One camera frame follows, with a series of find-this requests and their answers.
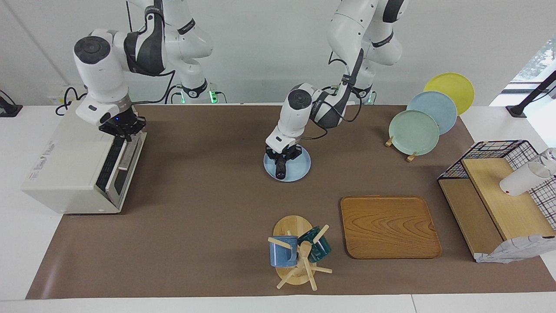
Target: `white wall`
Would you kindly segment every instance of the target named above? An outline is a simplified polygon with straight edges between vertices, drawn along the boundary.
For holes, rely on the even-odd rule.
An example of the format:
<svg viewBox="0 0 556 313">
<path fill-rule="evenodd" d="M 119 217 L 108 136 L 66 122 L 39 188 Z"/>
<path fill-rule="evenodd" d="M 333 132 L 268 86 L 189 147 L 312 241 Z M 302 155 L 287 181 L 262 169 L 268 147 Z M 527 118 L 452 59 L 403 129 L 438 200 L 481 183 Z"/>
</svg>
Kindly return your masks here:
<svg viewBox="0 0 556 313">
<path fill-rule="evenodd" d="M 326 65 L 338 0 L 188 2 L 215 42 L 200 60 L 205 74 L 231 102 L 282 102 L 298 83 L 341 78 L 341 64 Z M 376 77 L 378 102 L 407 104 L 430 78 L 455 71 L 474 83 L 475 104 L 488 105 L 555 32 L 555 8 L 554 0 L 412 1 L 396 25 L 404 55 Z M 46 104 L 65 82 L 80 84 L 74 43 L 95 28 L 128 29 L 125 9 L 119 0 L 0 0 L 0 88 Z M 132 7 L 132 15 L 140 26 L 142 13 Z M 128 75 L 132 98 L 159 98 L 166 79 Z"/>
</svg>

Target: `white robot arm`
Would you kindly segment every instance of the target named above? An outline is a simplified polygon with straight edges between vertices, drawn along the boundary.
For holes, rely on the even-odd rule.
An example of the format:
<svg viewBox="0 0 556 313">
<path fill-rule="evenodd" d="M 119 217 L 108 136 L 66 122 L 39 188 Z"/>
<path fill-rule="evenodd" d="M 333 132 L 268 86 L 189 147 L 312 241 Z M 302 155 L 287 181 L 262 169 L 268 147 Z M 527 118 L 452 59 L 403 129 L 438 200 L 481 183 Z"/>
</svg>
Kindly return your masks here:
<svg viewBox="0 0 556 313">
<path fill-rule="evenodd" d="M 266 154 L 276 164 L 275 177 L 284 179 L 285 163 L 301 154 L 297 146 L 308 120 L 322 129 L 345 120 L 351 93 L 364 98 L 374 78 L 374 62 L 392 65 L 401 57 L 401 44 L 392 23 L 403 14 L 408 0 L 343 0 L 327 32 L 333 53 L 346 72 L 334 94 L 309 84 L 294 87 L 282 105 L 280 120 L 266 139 Z"/>
<path fill-rule="evenodd" d="M 144 127 L 145 119 L 133 113 L 123 72 L 159 76 L 168 59 L 176 66 L 187 97 L 205 101 L 209 98 L 208 92 L 204 92 L 207 82 L 200 65 L 193 64 L 196 61 L 192 58 L 212 52 L 210 37 L 195 27 L 183 0 L 130 2 L 145 9 L 145 26 L 141 31 L 95 30 L 74 47 L 77 70 L 88 90 L 77 115 L 128 141 Z"/>
</svg>

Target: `dark green mug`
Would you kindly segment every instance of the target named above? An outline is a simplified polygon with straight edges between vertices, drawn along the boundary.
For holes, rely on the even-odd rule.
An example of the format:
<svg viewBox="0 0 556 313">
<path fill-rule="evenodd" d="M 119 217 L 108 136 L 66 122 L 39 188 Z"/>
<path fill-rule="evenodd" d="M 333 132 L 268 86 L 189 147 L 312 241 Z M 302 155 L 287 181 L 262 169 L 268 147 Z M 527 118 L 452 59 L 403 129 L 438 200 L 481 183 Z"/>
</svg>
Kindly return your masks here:
<svg viewBox="0 0 556 313">
<path fill-rule="evenodd" d="M 326 257 L 330 251 L 332 251 L 332 248 L 330 248 L 330 245 L 324 236 L 320 237 L 320 240 L 317 241 L 317 243 L 313 243 L 313 239 L 315 239 L 319 232 L 320 227 L 315 226 L 297 239 L 297 244 L 301 244 L 303 241 L 309 241 L 311 243 L 311 253 L 309 254 L 309 262 L 311 263 L 319 262 Z"/>
</svg>

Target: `white appliance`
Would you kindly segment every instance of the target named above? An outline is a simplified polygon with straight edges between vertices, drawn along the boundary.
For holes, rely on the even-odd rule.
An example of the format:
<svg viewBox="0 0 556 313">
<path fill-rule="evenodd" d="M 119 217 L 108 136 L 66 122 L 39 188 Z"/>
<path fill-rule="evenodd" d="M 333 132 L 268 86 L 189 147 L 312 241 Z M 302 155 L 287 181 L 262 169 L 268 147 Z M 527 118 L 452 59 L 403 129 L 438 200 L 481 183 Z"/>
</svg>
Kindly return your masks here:
<svg viewBox="0 0 556 313">
<path fill-rule="evenodd" d="M 69 107 L 22 190 L 62 214 L 118 213 L 147 134 L 115 138 L 80 119 L 77 106 Z"/>
</svg>

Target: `yellow plate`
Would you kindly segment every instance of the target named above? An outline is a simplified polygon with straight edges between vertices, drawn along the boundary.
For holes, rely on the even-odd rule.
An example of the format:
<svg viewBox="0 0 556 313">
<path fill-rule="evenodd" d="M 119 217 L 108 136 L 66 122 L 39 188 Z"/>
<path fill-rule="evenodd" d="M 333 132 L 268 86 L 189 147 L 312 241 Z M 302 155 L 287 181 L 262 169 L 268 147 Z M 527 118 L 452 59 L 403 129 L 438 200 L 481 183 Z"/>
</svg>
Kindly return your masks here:
<svg viewBox="0 0 556 313">
<path fill-rule="evenodd" d="M 447 95 L 458 108 L 458 115 L 467 111 L 475 99 L 475 88 L 467 77 L 458 73 L 444 73 L 431 79 L 425 91 L 439 91 Z"/>
</svg>

